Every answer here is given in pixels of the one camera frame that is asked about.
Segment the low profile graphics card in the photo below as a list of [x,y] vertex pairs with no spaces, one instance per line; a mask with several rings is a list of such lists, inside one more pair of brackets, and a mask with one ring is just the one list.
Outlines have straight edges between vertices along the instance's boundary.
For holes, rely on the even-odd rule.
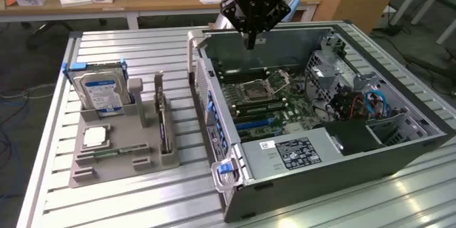
[[159,125],[159,139],[161,146],[159,151],[162,154],[170,153],[169,139],[167,139],[167,131],[166,131],[166,98],[162,91],[162,73],[158,72],[153,77],[154,83],[154,112],[158,117],[158,125]]

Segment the metal socket cover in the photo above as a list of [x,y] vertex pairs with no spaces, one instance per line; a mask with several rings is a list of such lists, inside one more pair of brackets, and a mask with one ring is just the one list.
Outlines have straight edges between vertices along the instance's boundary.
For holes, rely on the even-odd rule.
[[278,69],[266,79],[265,84],[269,93],[275,94],[279,90],[289,85],[287,73]]

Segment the CPU socket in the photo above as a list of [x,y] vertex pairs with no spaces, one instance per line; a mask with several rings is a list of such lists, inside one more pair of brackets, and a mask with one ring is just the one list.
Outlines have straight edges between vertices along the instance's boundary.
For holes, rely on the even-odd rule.
[[249,103],[271,100],[273,94],[267,90],[265,80],[254,80],[239,84],[243,100]]

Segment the perforated metal drive cage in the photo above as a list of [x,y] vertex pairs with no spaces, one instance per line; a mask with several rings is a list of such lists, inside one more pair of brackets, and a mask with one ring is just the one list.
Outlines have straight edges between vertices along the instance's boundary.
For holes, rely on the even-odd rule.
[[321,121],[345,121],[355,117],[355,74],[357,70],[345,58],[327,50],[313,51],[305,66],[305,96]]

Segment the hard disk in blue carrier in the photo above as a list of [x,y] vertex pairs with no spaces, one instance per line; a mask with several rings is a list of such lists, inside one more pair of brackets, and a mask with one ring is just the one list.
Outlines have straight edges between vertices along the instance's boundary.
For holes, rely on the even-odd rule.
[[61,65],[61,72],[75,90],[82,109],[93,109],[99,117],[121,114],[122,106],[131,103],[126,89],[126,68],[123,60]]

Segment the black chair base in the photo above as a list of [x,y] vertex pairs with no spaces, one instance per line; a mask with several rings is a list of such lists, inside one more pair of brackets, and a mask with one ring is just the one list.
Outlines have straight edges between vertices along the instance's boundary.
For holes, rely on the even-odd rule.
[[81,38],[82,32],[77,32],[73,30],[73,28],[69,26],[69,24],[62,21],[62,20],[51,20],[45,22],[34,31],[33,33],[27,36],[26,41],[25,41],[25,49],[27,52],[35,51],[38,48],[35,44],[35,40],[39,39],[39,37],[43,35],[46,31],[49,31],[53,27],[61,26],[66,29],[69,32],[69,38]]

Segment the grey power supply unit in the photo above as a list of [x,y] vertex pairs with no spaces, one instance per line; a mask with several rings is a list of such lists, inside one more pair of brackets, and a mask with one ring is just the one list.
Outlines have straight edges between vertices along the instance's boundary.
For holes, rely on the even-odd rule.
[[342,158],[325,128],[250,141],[241,144],[241,149],[255,180],[307,171]]

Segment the grey disk bay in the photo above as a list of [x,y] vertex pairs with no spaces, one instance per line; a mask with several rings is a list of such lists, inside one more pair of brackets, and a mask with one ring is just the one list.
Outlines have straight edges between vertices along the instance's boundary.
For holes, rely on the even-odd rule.
[[427,136],[426,131],[406,113],[399,113],[383,119],[370,119],[366,126],[381,144],[391,146]]

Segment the silver CPU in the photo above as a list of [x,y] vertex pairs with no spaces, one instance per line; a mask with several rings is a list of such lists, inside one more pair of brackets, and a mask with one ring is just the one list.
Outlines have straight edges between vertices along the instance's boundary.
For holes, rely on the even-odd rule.
[[106,141],[106,128],[105,127],[91,127],[83,132],[83,142],[82,147],[95,147],[101,146]]

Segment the green RAM stick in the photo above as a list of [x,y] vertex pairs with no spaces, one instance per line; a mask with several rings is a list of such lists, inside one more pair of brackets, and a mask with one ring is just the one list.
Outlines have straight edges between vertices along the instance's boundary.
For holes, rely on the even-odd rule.
[[149,149],[147,144],[137,144],[137,145],[131,145],[131,146],[126,146],[121,148],[113,148],[107,150],[95,151],[93,152],[91,155],[94,156],[94,158],[107,158],[111,156],[121,156],[126,154],[139,153],[139,151],[142,150],[146,151],[147,149]]

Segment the open dark PC case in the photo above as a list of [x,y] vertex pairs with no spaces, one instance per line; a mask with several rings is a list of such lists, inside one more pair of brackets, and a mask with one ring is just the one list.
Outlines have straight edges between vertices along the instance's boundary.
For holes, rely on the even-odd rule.
[[[335,53],[357,70],[353,79],[353,90],[358,96],[355,117],[345,121],[325,121],[311,128],[325,128],[342,158],[307,171],[255,180],[245,167],[241,144],[246,142],[239,141],[234,131],[214,64],[219,61],[229,69],[297,64],[305,74],[305,66],[315,50]],[[189,31],[187,64],[191,97],[225,222],[255,217],[386,178],[456,138],[456,125],[449,122],[451,108],[443,105],[375,42],[345,22],[278,26],[258,35],[250,50],[231,29]],[[366,121],[399,113],[410,115],[427,136],[385,146]],[[222,163],[231,164],[231,173],[218,174],[215,168]]]

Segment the grey parts rack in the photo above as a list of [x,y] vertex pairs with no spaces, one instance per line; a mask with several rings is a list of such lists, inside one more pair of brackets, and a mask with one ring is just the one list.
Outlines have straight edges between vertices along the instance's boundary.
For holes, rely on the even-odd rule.
[[[133,95],[134,102],[122,106],[121,114],[99,117],[93,109],[79,112],[67,181],[70,188],[171,169],[179,165],[169,99],[165,96],[170,153],[162,154],[159,151],[159,125],[154,112],[154,96],[151,100],[141,100],[142,80],[138,78],[127,79],[127,91]],[[85,148],[82,147],[83,132],[91,127],[106,128],[106,141],[101,146]],[[139,151],[139,153],[107,158],[94,158],[91,155],[95,151],[137,144],[147,144],[149,149]]]

